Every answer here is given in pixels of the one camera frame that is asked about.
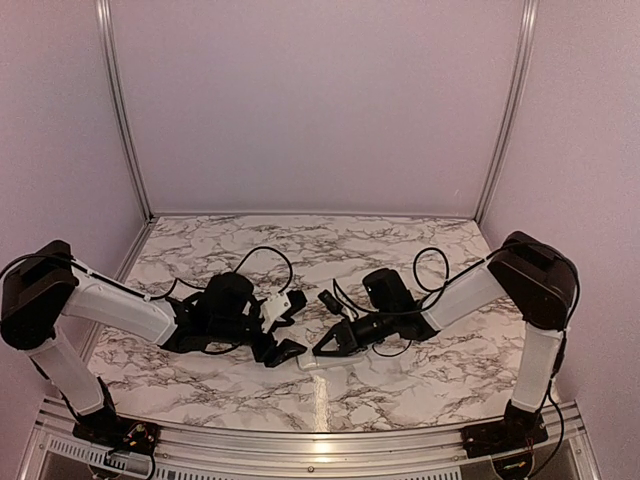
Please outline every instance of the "aluminum frame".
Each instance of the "aluminum frame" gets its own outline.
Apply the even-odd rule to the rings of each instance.
[[[561,410],[580,479],[600,480],[575,402]],[[555,409],[545,407],[542,413],[549,440],[536,448],[555,445],[560,434]],[[254,432],[156,423],[161,426],[155,455],[159,470],[197,469],[223,478],[411,478],[489,460],[468,459],[462,448],[460,429],[478,422],[362,433]],[[39,478],[52,439],[82,442],[72,437],[73,425],[61,400],[45,398],[18,478]]]
[[[496,140],[493,150],[493,156],[487,172],[487,177],[482,188],[482,193],[478,199],[478,205],[473,219],[482,226],[485,219],[500,172],[504,165],[509,140],[515,124],[518,107],[522,102],[522,94],[524,92],[529,64],[531,63],[531,52],[533,49],[533,38],[535,32],[536,18],[538,16],[538,0],[525,0],[522,10],[522,23],[520,25],[520,36],[518,38],[518,46],[516,49],[516,61],[513,66],[513,74],[511,76],[511,86],[509,87],[509,95],[505,106],[500,132]]]
[[[124,149],[125,160],[133,190],[138,203],[138,208],[143,219],[149,222],[153,219],[153,212],[147,195],[147,189],[144,185],[142,170],[138,162],[138,155],[129,125],[127,109],[124,101],[124,93],[122,89],[122,80],[120,78],[120,70],[118,68],[118,56],[116,53],[116,43],[113,34],[113,22],[111,20],[111,2],[110,0],[96,0],[96,13],[98,16],[98,26],[100,29],[100,37],[104,60],[107,69],[107,79],[109,81],[109,90],[111,99],[113,100],[114,113],[118,124],[118,131]]]

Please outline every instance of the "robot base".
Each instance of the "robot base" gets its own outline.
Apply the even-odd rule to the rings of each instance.
[[[138,436],[133,442],[125,442],[136,427],[144,427],[144,435]],[[159,426],[156,423],[145,422],[133,418],[118,416],[117,423],[110,425],[108,429],[89,428],[76,423],[73,427],[73,436],[91,443],[97,443],[110,448],[116,448],[120,452],[133,452],[141,455],[153,455],[158,444]]]
[[[542,416],[538,416],[535,426],[526,432],[514,432],[504,420],[479,423],[462,429],[462,444],[469,458],[527,448],[548,439],[549,434]]]

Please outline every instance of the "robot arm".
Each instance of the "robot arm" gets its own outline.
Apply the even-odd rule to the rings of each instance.
[[[363,280],[371,304],[379,311],[355,321],[343,315],[313,354],[353,355],[396,333],[407,340],[428,340],[469,313],[508,296],[526,322],[515,390],[499,425],[467,427],[463,435],[470,457],[524,447],[534,433],[541,441],[539,412],[564,356],[577,281],[569,260],[521,232],[511,234],[485,262],[447,284],[427,309],[413,299],[396,271],[383,268]],[[328,291],[319,298],[332,313],[342,314],[342,305]]]
[[[204,351],[212,342],[250,345],[255,360],[267,367],[306,351],[289,339],[278,344],[273,336],[304,308],[301,291],[259,301],[248,279],[224,273],[184,301],[152,298],[93,272],[72,257],[65,242],[54,241],[30,257],[6,275],[0,333],[62,392],[76,415],[74,433],[80,438],[119,445],[133,423],[116,415],[106,385],[89,372],[56,325],[61,316],[118,328],[177,353]],[[144,425],[147,433],[155,428]],[[136,444],[148,454],[144,446],[152,448],[154,442]]]

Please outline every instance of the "small white object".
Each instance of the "small white object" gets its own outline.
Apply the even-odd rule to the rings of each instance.
[[[350,357],[316,357],[311,350],[307,350],[302,355],[298,355],[296,359],[300,370],[310,372],[313,370],[323,370],[325,368],[354,365],[364,360],[365,354],[366,352],[360,352]]]
[[[262,333],[271,330],[275,321],[280,318],[287,310],[291,308],[289,297],[284,293],[277,293],[269,297],[261,306],[260,312],[264,318],[262,322]]]
[[[356,319],[355,319],[355,317],[353,316],[353,312],[351,311],[351,309],[350,309],[350,308],[347,308],[346,310],[347,310],[347,317],[349,317],[349,321],[350,321],[350,322],[355,322],[355,321],[356,321]]]

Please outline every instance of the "gray marble veins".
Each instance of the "gray marble veins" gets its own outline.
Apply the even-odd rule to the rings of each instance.
[[[337,321],[316,295],[333,277],[368,305],[362,278],[397,269],[416,296],[411,261],[423,247],[442,248],[452,274],[488,253],[472,221],[342,216],[167,217],[156,225],[128,285],[158,294],[174,276],[205,285],[233,268],[252,247],[287,254],[293,286],[310,300],[296,325],[281,329],[313,345]],[[286,280],[286,266],[259,252],[241,273],[266,295]],[[442,281],[441,261],[425,258],[426,285]],[[178,287],[176,296],[190,293]],[[105,329],[90,361],[120,413],[190,425],[271,431],[368,431],[440,425],[500,415],[513,390],[524,324],[499,301],[396,358],[369,352],[357,365],[304,373],[295,361],[266,369],[248,347],[220,356],[166,352],[134,335]],[[380,351],[402,348],[387,341]]]

